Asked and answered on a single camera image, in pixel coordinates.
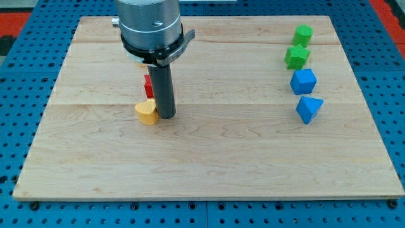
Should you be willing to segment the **black clamp ring mount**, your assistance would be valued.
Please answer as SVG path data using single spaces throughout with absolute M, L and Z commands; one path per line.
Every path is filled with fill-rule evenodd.
M 121 24 L 120 31 L 127 55 L 136 63 L 152 67 L 165 67 L 177 60 L 196 36 L 194 29 L 185 33 L 182 24 Z

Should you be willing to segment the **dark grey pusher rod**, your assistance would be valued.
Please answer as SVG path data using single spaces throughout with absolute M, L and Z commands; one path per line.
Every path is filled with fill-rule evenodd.
M 162 119 L 173 118 L 176 108 L 170 65 L 148 66 L 147 69 L 159 117 Z

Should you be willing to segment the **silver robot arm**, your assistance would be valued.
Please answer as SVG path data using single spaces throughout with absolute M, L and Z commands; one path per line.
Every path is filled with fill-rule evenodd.
M 184 31 L 178 0 L 116 0 L 120 37 L 127 54 L 147 65 L 158 115 L 176 114 L 170 64 L 177 60 L 196 36 Z

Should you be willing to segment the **yellow block behind arm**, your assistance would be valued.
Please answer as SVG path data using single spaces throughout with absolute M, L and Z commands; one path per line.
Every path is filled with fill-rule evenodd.
M 141 67 L 141 68 L 147 67 L 147 64 L 144 64 L 144 63 L 135 62 L 135 65 L 137 65 L 138 67 Z

